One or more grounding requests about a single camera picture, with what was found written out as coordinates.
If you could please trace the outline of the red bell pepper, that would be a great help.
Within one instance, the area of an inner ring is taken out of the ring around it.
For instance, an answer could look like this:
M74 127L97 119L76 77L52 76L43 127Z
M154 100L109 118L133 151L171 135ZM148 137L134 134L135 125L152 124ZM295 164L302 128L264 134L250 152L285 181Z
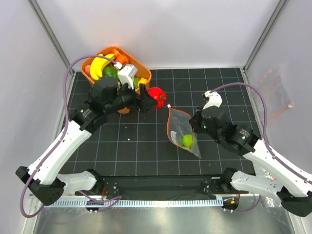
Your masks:
M165 92L159 87L151 87L148 90L148 94L157 101L157 105L154 107L155 109L160 109L165 104L167 99L167 95Z

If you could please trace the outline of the light green round fruit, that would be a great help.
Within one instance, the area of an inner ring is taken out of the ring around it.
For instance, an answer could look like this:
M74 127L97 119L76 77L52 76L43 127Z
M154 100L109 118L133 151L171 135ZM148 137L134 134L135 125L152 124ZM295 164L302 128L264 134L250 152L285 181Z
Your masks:
M182 138L183 146L187 149L191 149L193 145L194 137L192 134L186 134Z

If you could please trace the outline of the orange plastic basket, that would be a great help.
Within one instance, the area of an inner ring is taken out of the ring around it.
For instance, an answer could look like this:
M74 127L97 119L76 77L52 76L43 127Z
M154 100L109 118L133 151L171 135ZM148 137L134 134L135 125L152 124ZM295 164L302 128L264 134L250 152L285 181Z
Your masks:
M132 64L137 68L137 73L135 74L134 78L133 78L133 82L134 82L134 88L133 90L135 90L135 92L140 96L140 89L137 87L137 82L140 78L145 78L148 81L145 83L146 89L148 90L150 88L150 80L151 80L151 72L149 69L147 69L144 65L142 65L139 61L137 61L135 58L133 58L131 55L129 55L127 52L125 52L123 49L117 48L117 47L107 47L104 50L100 51L100 53L95 54L95 55L90 55L87 56L87 60L85 62L82 63L81 66L81 71L82 73L85 73L84 68L86 65L91 65L91 63L93 62L94 58L98 57L98 58L103 58L103 59L107 59L110 60L111 63L108 66L113 66L117 69L117 72L119 72L124 66L122 66L119 62L116 62L115 59L119 54L123 54L125 55L128 59L129 59L129 63L128 64ZM92 87L93 85L98 81L95 81L91 78L91 76L87 76L87 79L90 81ZM119 81L119 78L117 79L117 83L118 86L122 86L122 84ZM117 112L121 113L121 114L127 114L130 111L138 111L138 110L134 110L134 109L128 109L128 108L124 108L124 109L120 109ZM96 114L94 112L91 112L89 110L89 97L86 101L84 101L82 104L80 104L77 108L76 108L76 112L81 115L82 117L107 117L109 114L108 113L104 113L104 114Z

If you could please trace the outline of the clear zip bag red zipper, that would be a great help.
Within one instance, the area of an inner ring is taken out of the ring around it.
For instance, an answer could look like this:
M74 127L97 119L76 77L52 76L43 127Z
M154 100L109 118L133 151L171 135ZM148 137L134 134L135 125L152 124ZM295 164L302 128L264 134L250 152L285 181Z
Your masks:
M175 146L193 154L194 156L201 158L196 134L193 132L189 120L191 116L181 110L174 109L170 104L167 105L169 115L167 119L167 137L169 141ZM183 146L182 138L186 134L192 134L194 137L193 145L191 149L187 149Z

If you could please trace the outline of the small orange pumpkin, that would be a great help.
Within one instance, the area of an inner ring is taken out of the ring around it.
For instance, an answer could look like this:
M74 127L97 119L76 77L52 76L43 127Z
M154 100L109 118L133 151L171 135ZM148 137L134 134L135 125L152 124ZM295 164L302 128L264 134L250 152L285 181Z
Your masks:
M123 55L123 54L119 54L116 59L115 59L116 62L119 62L122 66L125 66L129 63L129 59Z

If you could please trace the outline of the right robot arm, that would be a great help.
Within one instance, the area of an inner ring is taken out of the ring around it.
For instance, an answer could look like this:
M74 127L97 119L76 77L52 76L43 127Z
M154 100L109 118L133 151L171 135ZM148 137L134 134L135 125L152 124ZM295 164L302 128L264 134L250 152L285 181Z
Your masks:
M225 193L246 191L279 201L288 212L306 217L312 212L312 176L303 175L246 125L232 124L227 114L216 106L198 108L189 121L197 134L208 134L225 150L259 164L274 178L256 177L235 168L226 168L215 186Z

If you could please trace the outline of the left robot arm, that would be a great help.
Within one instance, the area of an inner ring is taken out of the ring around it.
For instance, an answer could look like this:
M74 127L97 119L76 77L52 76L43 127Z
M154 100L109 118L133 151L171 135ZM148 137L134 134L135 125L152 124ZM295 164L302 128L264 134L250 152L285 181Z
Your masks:
M109 114L123 108L147 112L157 105L144 84L140 84L137 93L128 83L118 86L116 78L102 78L94 84L87 100L70 113L64 129L43 155L28 167L20 166L16 175L45 206L52 205L63 194L89 191L98 195L104 181L95 170L62 175L61 168L107 122Z

